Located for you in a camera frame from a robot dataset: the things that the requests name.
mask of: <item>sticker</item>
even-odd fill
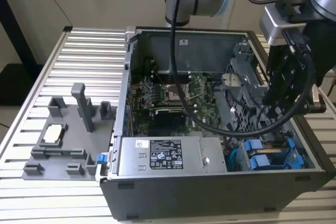
[[[187,46],[188,40],[187,39],[180,39],[180,46]]]
[[[151,140],[151,169],[183,169],[181,140]]]
[[[136,140],[135,148],[148,148],[149,141],[148,140]]]

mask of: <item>slotted metal surface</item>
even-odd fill
[[[262,36],[259,39],[268,52],[266,41]],[[46,105],[52,95],[63,95],[67,103],[74,103],[70,87],[74,82],[84,82],[86,95],[94,104],[108,100],[117,105],[121,69],[114,65],[122,65],[123,43],[124,31],[74,29],[62,35],[32,94],[0,146],[1,221],[117,223],[111,217],[96,182],[24,181],[20,177],[49,115]],[[326,113],[307,115],[306,118],[336,165],[336,108],[328,99],[327,102]],[[281,213],[153,220],[152,223],[332,224],[336,223],[335,209],[336,180],[332,180],[315,193],[302,194]]]

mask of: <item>circuit board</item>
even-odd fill
[[[165,78],[156,74],[159,83],[145,76],[132,85],[132,111],[134,136],[216,136],[201,129],[186,115],[174,84],[164,83]],[[190,80],[182,84],[185,100],[202,122],[218,127],[220,116],[208,76],[190,73]]]

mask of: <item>blue clip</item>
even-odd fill
[[[288,139],[288,145],[289,145],[291,150],[295,148],[295,143],[294,143],[292,138]]]
[[[252,149],[263,149],[263,145],[260,139],[249,139],[248,140],[250,142],[251,148]]]
[[[244,145],[245,145],[245,149],[246,151],[248,152],[250,149],[251,149],[251,145],[250,145],[250,142],[244,142]]]
[[[285,165],[289,165],[292,169],[302,169],[305,164],[297,150],[291,151],[286,157],[285,162]]]
[[[253,156],[250,159],[250,163],[251,163],[251,166],[252,166],[253,170],[256,169],[256,168],[259,168],[259,167],[270,166],[269,160],[268,160],[268,158],[265,154],[264,155]]]
[[[100,153],[97,156],[97,164],[106,165],[108,162],[108,154]]]

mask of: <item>power supply label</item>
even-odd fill
[[[152,169],[183,169],[181,140],[151,140]]]

